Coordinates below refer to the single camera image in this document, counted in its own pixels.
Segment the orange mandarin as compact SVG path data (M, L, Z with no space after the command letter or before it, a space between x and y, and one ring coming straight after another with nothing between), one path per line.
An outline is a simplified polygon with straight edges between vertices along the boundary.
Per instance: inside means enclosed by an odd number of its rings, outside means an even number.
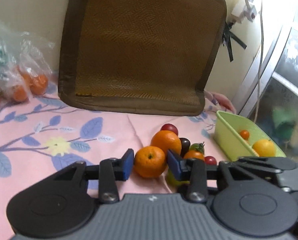
M182 143L180 138L171 131L159 131L151 139L151 146L156 146L167 154L168 150L180 155Z
M156 146L143 147L135 154L134 170L142 178L158 178L166 166L166 155Z

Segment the yellow lemon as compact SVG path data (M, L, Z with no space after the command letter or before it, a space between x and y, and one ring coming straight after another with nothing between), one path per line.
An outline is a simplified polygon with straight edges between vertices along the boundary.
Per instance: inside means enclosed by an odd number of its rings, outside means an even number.
M275 144L270 139L261 139L261 140L256 141L252 145L252 149L260 157L275 157L276 156Z

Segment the yellow-green fruit under finger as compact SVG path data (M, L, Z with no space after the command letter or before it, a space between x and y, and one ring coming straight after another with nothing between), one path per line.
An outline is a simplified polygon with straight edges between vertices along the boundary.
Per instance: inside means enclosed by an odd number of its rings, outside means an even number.
M189 185L189 181L176 180L170 169L168 169L165 178L166 178L167 183L172 185L173 187L179 187L181 185Z

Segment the orange-red tomato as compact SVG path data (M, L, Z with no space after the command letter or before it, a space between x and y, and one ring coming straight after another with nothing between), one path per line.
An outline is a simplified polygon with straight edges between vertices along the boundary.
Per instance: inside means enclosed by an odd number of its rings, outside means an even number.
M183 159L200 159L204 161L204 154L196 150L189 150L184 155Z

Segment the dark purple tomato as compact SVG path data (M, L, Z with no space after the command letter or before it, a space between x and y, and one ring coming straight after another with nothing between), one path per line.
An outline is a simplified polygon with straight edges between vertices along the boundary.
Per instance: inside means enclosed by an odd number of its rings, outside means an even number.
M180 138L180 142L181 142L181 145L182 145L180 156L183 158L185 156L185 154L189 151L189 148L191 146L191 142L187 138Z

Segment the green tomato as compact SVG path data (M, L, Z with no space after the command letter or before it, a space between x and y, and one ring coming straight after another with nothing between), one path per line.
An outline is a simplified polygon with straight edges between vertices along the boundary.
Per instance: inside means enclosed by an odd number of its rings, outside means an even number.
M196 151L201 154L204 154L204 142L201 143L194 143L189 148L190 151Z

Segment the small red cherry tomato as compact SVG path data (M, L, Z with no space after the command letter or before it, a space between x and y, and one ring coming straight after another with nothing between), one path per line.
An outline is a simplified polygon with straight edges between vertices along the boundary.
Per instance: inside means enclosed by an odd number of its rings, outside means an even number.
M217 165L217 160L213 156L205 156L204 161L207 165Z

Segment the light green plastic basket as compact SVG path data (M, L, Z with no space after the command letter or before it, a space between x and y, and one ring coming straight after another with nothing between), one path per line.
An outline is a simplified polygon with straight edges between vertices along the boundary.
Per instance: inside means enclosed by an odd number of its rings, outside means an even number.
M248 130L248 140L242 139L240 131ZM252 145L261 139L270 137L250 119L230 112L217 111L214 140L226 157L236 161L240 157L256 157L258 154Z

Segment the small orange cherry tomato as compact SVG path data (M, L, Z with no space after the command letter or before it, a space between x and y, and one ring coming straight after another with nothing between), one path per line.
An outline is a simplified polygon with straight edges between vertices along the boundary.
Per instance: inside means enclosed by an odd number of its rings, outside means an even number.
M239 135L242 137L242 139L244 140L248 140L250 137L250 133L248 130L244 129L242 131L240 131Z

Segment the pink patterned bed sheet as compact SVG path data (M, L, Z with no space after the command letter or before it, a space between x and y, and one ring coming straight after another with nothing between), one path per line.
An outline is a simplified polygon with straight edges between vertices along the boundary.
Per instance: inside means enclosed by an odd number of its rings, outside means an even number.
M28 103L1 103L0 239L13 235L6 206L19 191L75 161L95 165L148 146L164 124L176 126L179 136L192 143L204 143L207 155L223 160L212 138L218 110L235 112L224 95L206 92L204 110L194 117L88 111L59 100L54 84Z

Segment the brown woven seat cushion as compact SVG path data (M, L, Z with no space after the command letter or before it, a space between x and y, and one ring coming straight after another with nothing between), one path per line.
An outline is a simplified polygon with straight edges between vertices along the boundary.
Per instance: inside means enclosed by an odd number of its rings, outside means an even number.
M95 111L199 115L226 16L225 0L69 0L58 95Z

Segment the frosted glass sliding door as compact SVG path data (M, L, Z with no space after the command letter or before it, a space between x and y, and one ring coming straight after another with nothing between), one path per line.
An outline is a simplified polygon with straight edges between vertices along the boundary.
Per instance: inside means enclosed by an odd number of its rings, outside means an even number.
M240 115L255 120L285 155L298 161L298 31L282 26L270 47L261 78L251 76L233 102Z

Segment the clear plastic fruit bag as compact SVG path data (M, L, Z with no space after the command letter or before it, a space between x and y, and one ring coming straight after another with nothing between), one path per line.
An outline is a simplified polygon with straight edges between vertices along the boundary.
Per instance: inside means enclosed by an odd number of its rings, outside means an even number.
M0 97L26 102L45 94L55 44L27 31L13 31L0 21Z

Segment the white power strip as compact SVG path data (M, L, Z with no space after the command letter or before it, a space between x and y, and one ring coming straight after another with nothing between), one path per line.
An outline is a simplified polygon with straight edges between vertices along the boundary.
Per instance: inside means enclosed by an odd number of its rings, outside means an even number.
M258 12L260 12L260 0L239 0L231 12L234 23L242 23L246 18L254 22Z

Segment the black tape on wall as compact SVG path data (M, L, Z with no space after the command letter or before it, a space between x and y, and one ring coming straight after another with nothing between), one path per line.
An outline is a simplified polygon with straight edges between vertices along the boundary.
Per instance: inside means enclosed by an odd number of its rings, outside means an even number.
M234 40L237 44L242 47L242 49L246 49L247 45L240 39L238 38L234 33L231 32L231 28L234 25L233 22L230 23L225 23L225 27L223 30L223 45L227 47L228 50L228 56L229 56L229 61L232 62L234 60L233 58L233 50L232 50L232 40Z

